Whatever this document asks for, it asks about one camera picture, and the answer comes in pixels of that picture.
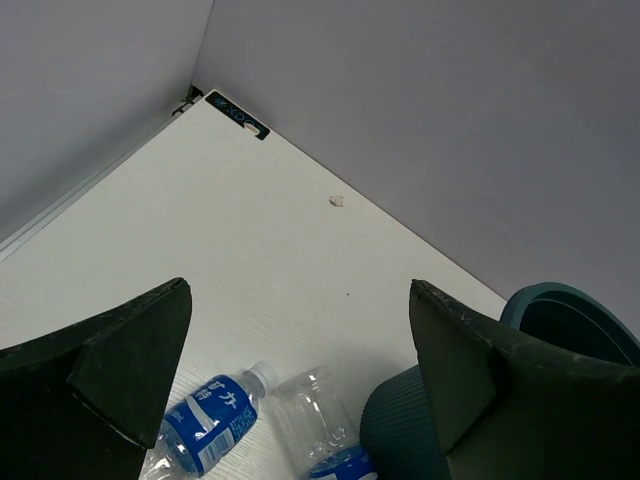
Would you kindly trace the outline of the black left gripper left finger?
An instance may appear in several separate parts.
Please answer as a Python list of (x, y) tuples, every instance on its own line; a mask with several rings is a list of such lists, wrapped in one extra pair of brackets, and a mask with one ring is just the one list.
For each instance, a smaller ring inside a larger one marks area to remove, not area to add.
[(135, 479), (192, 315), (183, 278), (1, 351), (4, 479)]

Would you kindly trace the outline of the blue label bottle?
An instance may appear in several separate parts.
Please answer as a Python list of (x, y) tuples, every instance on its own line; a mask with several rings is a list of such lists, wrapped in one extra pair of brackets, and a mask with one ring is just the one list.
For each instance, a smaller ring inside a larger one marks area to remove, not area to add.
[(139, 477), (199, 479), (209, 473), (255, 425), (259, 401), (278, 384), (266, 362), (210, 378), (166, 411)]
[(327, 367), (284, 381), (274, 391), (274, 400), (276, 429), (295, 478), (379, 477)]

